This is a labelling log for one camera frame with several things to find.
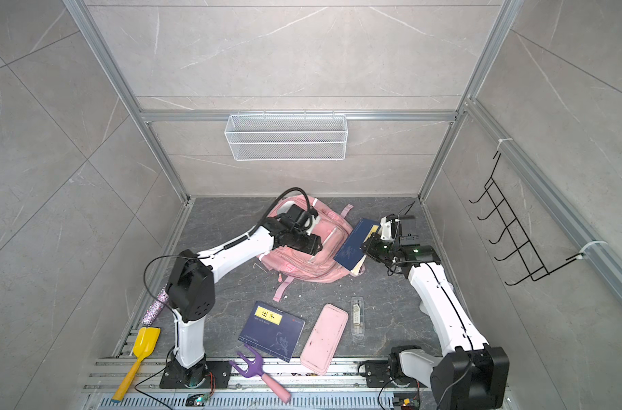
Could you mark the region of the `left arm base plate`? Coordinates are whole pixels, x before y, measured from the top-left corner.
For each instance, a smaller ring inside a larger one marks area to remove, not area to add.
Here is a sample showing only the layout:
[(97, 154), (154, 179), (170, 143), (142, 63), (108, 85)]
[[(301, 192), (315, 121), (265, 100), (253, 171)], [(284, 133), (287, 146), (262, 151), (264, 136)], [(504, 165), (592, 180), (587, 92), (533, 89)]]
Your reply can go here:
[(186, 369), (177, 360), (171, 360), (164, 369), (159, 387), (161, 389), (226, 389), (232, 374), (228, 361), (207, 361)]

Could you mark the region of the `small navy blue book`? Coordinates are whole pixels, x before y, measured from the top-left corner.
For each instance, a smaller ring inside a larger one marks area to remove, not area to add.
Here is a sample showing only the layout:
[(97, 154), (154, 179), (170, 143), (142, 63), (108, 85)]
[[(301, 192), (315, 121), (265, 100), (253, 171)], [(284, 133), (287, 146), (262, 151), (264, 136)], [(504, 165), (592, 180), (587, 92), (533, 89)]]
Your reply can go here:
[(334, 256), (334, 261), (347, 269), (351, 276), (362, 274), (366, 256), (361, 246), (379, 227), (375, 220), (361, 219)]

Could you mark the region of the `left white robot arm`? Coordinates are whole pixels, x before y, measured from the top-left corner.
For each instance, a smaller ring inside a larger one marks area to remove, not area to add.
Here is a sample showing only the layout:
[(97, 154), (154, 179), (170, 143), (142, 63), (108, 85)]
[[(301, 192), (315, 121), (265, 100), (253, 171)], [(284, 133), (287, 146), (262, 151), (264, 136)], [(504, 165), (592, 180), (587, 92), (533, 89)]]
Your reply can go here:
[(226, 244), (201, 252), (185, 249), (174, 256), (166, 292), (176, 331), (174, 357), (181, 367), (188, 370), (205, 361), (205, 316), (215, 305), (215, 284), (235, 268), (274, 249), (285, 247), (311, 256), (319, 253), (321, 239), (314, 233), (318, 223), (319, 212), (314, 207), (289, 202), (282, 211), (265, 215)]

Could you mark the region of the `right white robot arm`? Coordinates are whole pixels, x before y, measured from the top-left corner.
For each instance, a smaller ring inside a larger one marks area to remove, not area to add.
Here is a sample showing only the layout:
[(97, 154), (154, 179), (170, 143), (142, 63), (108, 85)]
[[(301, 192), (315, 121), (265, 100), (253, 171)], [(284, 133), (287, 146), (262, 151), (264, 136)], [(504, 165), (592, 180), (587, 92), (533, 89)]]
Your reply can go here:
[(441, 345), (434, 356), (414, 345), (393, 348), (389, 378), (414, 379), (431, 389), (439, 409), (499, 409), (510, 360), (476, 329), (448, 281), (440, 256), (423, 245), (412, 215), (387, 215), (362, 245), (365, 255), (399, 274), (418, 293)]

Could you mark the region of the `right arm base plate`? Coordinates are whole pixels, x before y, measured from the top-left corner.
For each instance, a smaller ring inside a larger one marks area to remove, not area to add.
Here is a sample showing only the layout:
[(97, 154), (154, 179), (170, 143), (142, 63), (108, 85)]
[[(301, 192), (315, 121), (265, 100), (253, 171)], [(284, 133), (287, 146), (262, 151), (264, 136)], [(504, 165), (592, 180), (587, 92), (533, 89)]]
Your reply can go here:
[(368, 388), (396, 387), (406, 388), (409, 382), (403, 379), (394, 379), (386, 360), (365, 360), (360, 362), (357, 373), (365, 379)]

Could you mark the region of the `large navy blue book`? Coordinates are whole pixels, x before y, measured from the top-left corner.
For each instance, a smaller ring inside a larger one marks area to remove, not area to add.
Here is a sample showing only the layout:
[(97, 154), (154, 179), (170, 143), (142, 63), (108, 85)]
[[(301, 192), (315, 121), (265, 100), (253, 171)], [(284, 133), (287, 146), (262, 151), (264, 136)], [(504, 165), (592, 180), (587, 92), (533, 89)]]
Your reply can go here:
[(257, 301), (238, 336), (241, 343), (290, 362), (306, 321)]

